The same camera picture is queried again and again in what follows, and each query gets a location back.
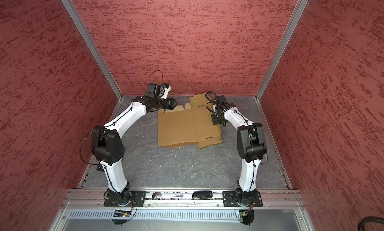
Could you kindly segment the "brown cardboard box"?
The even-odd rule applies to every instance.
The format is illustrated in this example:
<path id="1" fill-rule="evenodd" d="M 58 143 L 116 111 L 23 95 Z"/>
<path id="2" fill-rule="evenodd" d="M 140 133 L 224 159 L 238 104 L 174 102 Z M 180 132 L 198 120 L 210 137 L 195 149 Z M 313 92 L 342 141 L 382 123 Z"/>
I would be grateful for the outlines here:
<path id="1" fill-rule="evenodd" d="M 190 144 L 202 149 L 223 143 L 221 127 L 213 124 L 207 107 L 213 109 L 213 104 L 201 93 L 173 110 L 159 110 L 158 146 L 176 148 Z"/>

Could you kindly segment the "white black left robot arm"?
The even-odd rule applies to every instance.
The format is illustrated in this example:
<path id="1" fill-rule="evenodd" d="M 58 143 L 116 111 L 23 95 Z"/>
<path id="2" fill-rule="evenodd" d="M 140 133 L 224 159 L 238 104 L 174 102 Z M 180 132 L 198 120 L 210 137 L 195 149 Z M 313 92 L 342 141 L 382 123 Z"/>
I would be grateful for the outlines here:
<path id="1" fill-rule="evenodd" d="M 122 159 L 125 148 L 121 138 L 141 117 L 156 109 L 173 110 L 178 103 L 173 98 L 148 98 L 138 96 L 115 119 L 92 131 L 92 154 L 100 163 L 108 181 L 107 195 L 120 206 L 131 200 L 129 183 L 124 175 Z"/>

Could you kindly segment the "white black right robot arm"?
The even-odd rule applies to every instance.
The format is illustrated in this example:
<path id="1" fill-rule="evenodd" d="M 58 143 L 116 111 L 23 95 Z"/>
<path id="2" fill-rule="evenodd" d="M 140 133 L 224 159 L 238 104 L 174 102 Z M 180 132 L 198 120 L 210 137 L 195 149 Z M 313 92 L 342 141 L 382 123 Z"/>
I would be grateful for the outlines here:
<path id="1" fill-rule="evenodd" d="M 267 153 L 263 125 L 247 119 L 233 104 L 215 104 L 212 121 L 214 125 L 226 125 L 229 122 L 236 129 L 237 151 L 242 159 L 238 196 L 240 199 L 255 197 L 257 172 Z"/>

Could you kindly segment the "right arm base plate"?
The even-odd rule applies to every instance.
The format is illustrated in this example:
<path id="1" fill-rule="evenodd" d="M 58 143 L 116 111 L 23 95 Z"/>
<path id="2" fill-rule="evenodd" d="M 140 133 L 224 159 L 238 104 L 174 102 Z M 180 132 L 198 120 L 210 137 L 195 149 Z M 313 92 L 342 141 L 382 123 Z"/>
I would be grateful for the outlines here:
<path id="1" fill-rule="evenodd" d="M 224 207 L 263 207 L 261 193 L 257 190 L 243 192 L 241 189 L 237 189 L 236 191 L 224 191 L 222 194 Z"/>

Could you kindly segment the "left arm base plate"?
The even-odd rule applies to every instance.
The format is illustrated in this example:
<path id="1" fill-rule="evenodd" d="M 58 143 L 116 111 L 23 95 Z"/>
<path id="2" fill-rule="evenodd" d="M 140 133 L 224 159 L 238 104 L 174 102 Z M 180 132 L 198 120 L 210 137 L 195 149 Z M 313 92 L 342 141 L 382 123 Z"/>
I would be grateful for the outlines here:
<path id="1" fill-rule="evenodd" d="M 146 198 L 145 191 L 124 191 L 116 193 L 107 189 L 104 195 L 104 207 L 129 208 L 142 207 Z"/>

